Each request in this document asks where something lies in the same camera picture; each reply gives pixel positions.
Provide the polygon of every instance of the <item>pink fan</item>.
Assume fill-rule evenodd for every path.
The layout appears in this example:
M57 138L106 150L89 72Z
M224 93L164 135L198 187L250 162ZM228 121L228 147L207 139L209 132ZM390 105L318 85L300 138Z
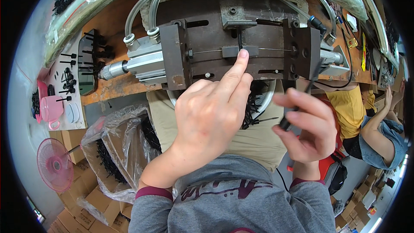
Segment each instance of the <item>pink fan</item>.
M65 146L54 138L48 138L40 143L37 151L37 167L43 181L53 190L63 192L69 189L73 179L73 164L70 153Z

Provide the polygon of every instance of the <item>khaki pants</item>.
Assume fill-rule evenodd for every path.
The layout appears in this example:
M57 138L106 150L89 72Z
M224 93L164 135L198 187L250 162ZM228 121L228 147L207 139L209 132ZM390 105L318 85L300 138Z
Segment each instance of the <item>khaki pants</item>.
M275 93L284 93L281 80L276 83ZM155 132L159 138L161 150L164 152L171 146L178 132L174 106L167 92L163 90L147 92L147 99ZM272 126L279 124L283 117L283 107L276 106L273 102L267 106L260 120L272 117L278 117L278 119L261 122L246 130L240 129L225 153L250 158L273 172L286 153L283 142L272 131Z

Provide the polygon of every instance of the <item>white wall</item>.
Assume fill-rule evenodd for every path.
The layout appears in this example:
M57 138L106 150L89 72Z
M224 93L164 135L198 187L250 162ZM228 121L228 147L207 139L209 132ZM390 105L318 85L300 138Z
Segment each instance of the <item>white wall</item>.
M45 123L31 114L31 94L43 62L44 34L49 27L54 0L40 0L28 20L14 56L8 92L8 132L16 172L33 203L44 215L44 227L56 219L63 204L42 180L37 168L39 144L49 137Z

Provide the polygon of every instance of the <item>maroon sleeve cuff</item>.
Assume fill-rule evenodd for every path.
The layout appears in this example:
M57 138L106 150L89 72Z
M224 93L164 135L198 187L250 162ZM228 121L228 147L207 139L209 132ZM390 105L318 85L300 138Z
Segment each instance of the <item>maroon sleeve cuff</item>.
M135 195L135 199L138 199L139 197L144 195L158 195L173 200L173 195L169 191L163 188L157 188L152 186L147 186L139 189L137 195Z
M302 182L320 182L321 184L325 185L325 181L324 180L308 181L308 180L303 180L303 179L300 179L300 178L295 178L295 180L293 180L292 184L290 185L290 188L289 189L291 189L293 186L295 186L297 184L300 184Z

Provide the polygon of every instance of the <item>finger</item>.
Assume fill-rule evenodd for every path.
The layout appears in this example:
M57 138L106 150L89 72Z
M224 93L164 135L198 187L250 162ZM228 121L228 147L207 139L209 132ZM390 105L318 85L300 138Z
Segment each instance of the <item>finger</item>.
M290 102L310 114L313 114L323 120L335 124L335 119L331 108L324 104L321 100L307 93L299 92L294 88L289 88L286 95Z
M307 112L290 111L286 113L285 117L292 125L308 131L321 140L332 139L337 134L334 124Z
M252 81L253 77L250 74L244 73L241 76L240 83L237 85L229 99L229 104L231 106L235 106L243 110L246 109L247 98L250 94L250 84Z
M210 85L212 83L213 82L210 81L210 80L200 79L200 80L196 81L194 84L190 85L189 88L187 88L187 90L185 90L182 95L188 95L190 93L197 92L200 89L202 89L202 88L204 88L207 85Z
M288 96L285 94L274 94L272 101L275 105L283 106L287 108L294 108L295 105L289 100Z
M248 60L248 51L241 49L237 55L235 64L224 74L223 78L220 80L220 84L215 89L218 96L223 97L227 101L230 99L231 94L239 84L241 77L246 70Z
M292 160L300 160L303 155L306 155L306 158L312 158L308 156L308 153L304 153L304 146L297 136L292 131L284 131L278 125L272 127L273 132L280 137L283 144L286 146L289 157Z

